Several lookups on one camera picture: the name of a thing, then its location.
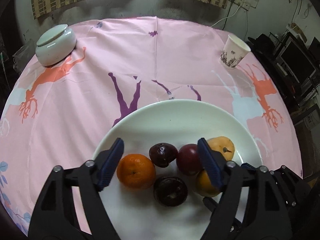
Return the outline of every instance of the electrical cable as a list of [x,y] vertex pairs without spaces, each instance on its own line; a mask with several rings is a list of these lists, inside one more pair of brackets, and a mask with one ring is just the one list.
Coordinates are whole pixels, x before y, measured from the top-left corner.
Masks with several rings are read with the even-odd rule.
[[286,30],[284,33],[282,33],[279,37],[281,38],[284,34],[287,34],[289,32],[289,30]]
[[211,25],[211,27],[215,26],[216,24],[218,24],[219,22],[221,22],[221,21],[223,21],[223,20],[225,20],[225,19],[229,19],[229,18],[231,18],[231,17],[235,16],[235,15],[236,15],[236,13],[237,13],[237,11],[240,9],[240,7],[241,7],[241,6],[239,5],[238,9],[235,11],[235,13],[234,13],[233,15],[231,15],[231,16],[229,16],[229,17],[225,17],[225,18],[223,18],[223,19],[221,19],[221,20],[217,21],[214,25]]
[[248,11],[245,11],[247,13],[247,31],[245,33],[245,36],[244,36],[244,41],[245,41],[245,38],[247,37],[247,34],[248,34],[248,29],[249,29],[249,22],[248,22]]
[[296,12],[297,12],[297,9],[298,9],[298,5],[299,5],[299,0],[297,0],[297,6],[296,6],[296,9],[294,11],[294,14],[293,14],[293,17],[292,17],[292,20],[290,22],[290,25],[293,23],[293,19],[294,19],[294,16],[296,15]]
[[300,9],[299,9],[299,11],[298,11],[298,15],[299,15],[299,13],[300,13],[300,11],[301,11],[301,6],[302,6],[302,0],[301,0],[301,3],[300,3]]
[[[231,4],[230,4],[229,10],[228,10],[227,17],[229,17],[229,14],[230,14],[230,10],[231,10],[232,5],[233,5],[233,2],[231,1]],[[224,28],[226,27],[227,20],[228,20],[228,18],[226,18],[226,21],[224,22],[224,26],[223,26],[223,28],[222,28],[223,31],[224,31]]]
[[3,54],[2,54],[2,52],[0,53],[0,57],[1,57],[1,63],[2,63],[2,68],[3,68],[4,76],[5,76],[5,79],[6,79],[6,81],[7,81],[8,87],[9,87],[9,89],[11,90],[10,85],[9,85],[9,82],[8,82],[7,74],[5,73],[4,61],[3,61]]
[[304,17],[303,19],[306,19],[309,16],[309,12],[311,9],[312,5],[310,3],[308,3],[306,10],[304,11]]

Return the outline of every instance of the mandarin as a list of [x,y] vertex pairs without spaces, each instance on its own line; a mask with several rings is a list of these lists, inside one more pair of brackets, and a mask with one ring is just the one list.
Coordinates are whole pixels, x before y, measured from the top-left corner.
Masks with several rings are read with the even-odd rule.
[[147,189],[156,180],[156,169],[146,156],[129,154],[120,160],[117,177],[128,188]]

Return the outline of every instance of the printed paper cup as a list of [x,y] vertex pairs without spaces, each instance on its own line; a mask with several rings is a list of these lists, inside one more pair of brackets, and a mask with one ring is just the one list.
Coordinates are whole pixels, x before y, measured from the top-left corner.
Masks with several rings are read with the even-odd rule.
[[227,69],[234,69],[250,51],[250,47],[243,40],[230,34],[220,56],[220,61]]

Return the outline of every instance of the white plate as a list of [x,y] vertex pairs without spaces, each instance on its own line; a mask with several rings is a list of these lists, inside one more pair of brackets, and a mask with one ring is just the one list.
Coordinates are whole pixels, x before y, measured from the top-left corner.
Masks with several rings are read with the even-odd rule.
[[[219,107],[194,100],[168,100],[143,107],[122,119],[99,143],[93,159],[109,149],[115,139],[124,140],[124,156],[140,153],[149,157],[149,148],[167,142],[180,149],[184,144],[197,143],[227,136],[236,147],[233,160],[262,165],[259,149],[249,132],[229,113]],[[188,198],[178,207],[163,207],[153,198],[153,188],[130,192],[123,188],[116,174],[100,197],[121,240],[197,240],[209,224],[211,213],[200,195],[193,192],[194,177],[177,171],[176,162],[167,168],[156,167],[157,177],[178,176],[188,186]],[[242,221],[247,191],[243,190],[237,212]]]

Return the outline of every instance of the pink tablecloth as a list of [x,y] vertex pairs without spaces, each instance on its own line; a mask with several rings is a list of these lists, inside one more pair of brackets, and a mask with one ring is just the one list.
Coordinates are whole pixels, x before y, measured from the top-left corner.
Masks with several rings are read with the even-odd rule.
[[[161,100],[225,109],[253,135],[269,169],[285,164],[302,175],[292,121],[261,64],[252,53],[230,72],[219,63],[228,33],[156,17],[72,28],[76,49],[52,68],[33,57],[1,117],[0,197],[25,233],[53,166],[81,165],[120,119]],[[82,212],[79,218],[88,231]]]

